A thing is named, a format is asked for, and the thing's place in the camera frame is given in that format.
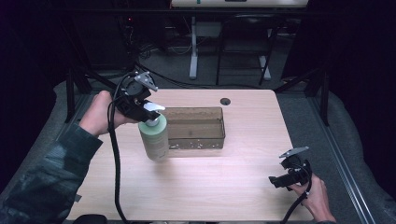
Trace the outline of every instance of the white desk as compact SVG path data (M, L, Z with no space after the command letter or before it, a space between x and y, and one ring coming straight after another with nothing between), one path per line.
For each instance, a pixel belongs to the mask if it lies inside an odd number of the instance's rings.
M172 0L172 7L256 7L256 8L304 8L308 0L247 0L246 2L226 2L225 0ZM196 48L196 21L195 17L191 20L191 64L190 79L197 78L198 52ZM265 58L260 57L260 63L265 64ZM264 79L271 79L269 71L265 71Z
M227 97L230 105L221 105ZM150 101L168 107L221 106L223 149L171 149L164 162L148 159L136 124L117 131L121 159L120 204L129 220L281 220L297 196L276 189L268 176L284 175L278 157L292 148L272 91L159 90ZM110 138L98 150L68 219L103 214L120 219L114 205ZM298 206L290 220L310 220Z

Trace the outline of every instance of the desk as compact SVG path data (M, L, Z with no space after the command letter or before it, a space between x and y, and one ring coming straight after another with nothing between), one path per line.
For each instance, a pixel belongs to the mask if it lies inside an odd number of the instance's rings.
M172 0L172 7L255 7L255 8L304 8L308 0L247 0L246 2L226 2L225 0ZM191 64L190 79L197 78L198 52L196 48L196 21L195 17L191 20ZM265 58L260 57L260 63L265 64ZM270 80L267 69L264 74L265 80Z
M221 105L221 98L230 105ZM261 90L159 90L150 101L168 107L221 106L223 149L171 149L163 162L148 159L136 124L117 129L120 204L130 220L281 220L297 196L268 176L286 173L280 154L292 148L276 96ZM114 160L108 135L92 159L68 219L96 213L120 219L114 205ZM312 219L298 206L290 220Z

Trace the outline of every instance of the person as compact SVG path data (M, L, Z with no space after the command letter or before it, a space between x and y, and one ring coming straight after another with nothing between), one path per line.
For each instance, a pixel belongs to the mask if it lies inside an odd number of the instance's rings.
M71 127L50 147L46 156L23 175L3 201L0 223L63 223L70 213L78 188L88 173L90 161L102 145L97 137L107 133L108 91L100 91L79 124ZM135 120L116 110L115 128ZM330 212L326 186L312 176L311 193L303 205L319 223L335 222ZM290 186L297 194L306 186Z

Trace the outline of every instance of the human hand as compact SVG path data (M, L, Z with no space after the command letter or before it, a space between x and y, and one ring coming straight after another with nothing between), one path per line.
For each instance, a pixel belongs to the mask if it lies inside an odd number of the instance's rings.
M96 94L93 97L90 107L79 122L79 126L94 136L108 133L107 109L111 101L111 95L108 91L100 91ZM137 121L126 118L116 109L114 114L114 128L124 123L137 123Z
M329 207L329 199L327 196L327 189L324 181L316 175L312 174L312 187L302 204L312 214L316 222L332 221L336 222L335 217L332 215ZM293 189L299 196L302 195L308 183L300 186L297 184L290 185L289 188Z

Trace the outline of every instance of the jacket sleeve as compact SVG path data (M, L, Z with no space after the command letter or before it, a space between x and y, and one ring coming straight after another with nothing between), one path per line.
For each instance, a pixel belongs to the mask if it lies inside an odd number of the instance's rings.
M0 223L62 223L102 141L73 124L3 202Z

